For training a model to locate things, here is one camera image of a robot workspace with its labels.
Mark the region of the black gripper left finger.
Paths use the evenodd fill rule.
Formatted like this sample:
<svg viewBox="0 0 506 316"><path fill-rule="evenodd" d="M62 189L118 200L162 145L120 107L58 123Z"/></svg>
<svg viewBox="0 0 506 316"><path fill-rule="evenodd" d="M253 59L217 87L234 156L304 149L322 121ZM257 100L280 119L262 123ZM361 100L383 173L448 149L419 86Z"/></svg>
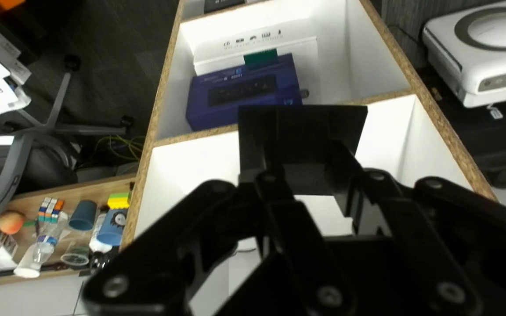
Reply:
<svg viewBox="0 0 506 316"><path fill-rule="evenodd" d="M354 286L278 172L199 184L90 277L83 303L92 316L192 316L190 300L248 237L259 240L262 263L224 303L225 314L355 314Z"/></svg>

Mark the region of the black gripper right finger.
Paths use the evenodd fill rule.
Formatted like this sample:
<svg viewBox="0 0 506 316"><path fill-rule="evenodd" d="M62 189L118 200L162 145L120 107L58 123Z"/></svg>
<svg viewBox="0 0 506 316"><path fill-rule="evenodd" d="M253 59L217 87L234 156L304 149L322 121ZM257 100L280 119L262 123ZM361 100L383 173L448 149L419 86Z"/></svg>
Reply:
<svg viewBox="0 0 506 316"><path fill-rule="evenodd" d="M506 205L441 177L406 188L383 170L350 179L359 235L399 251L419 305L434 316L506 316Z"/></svg>

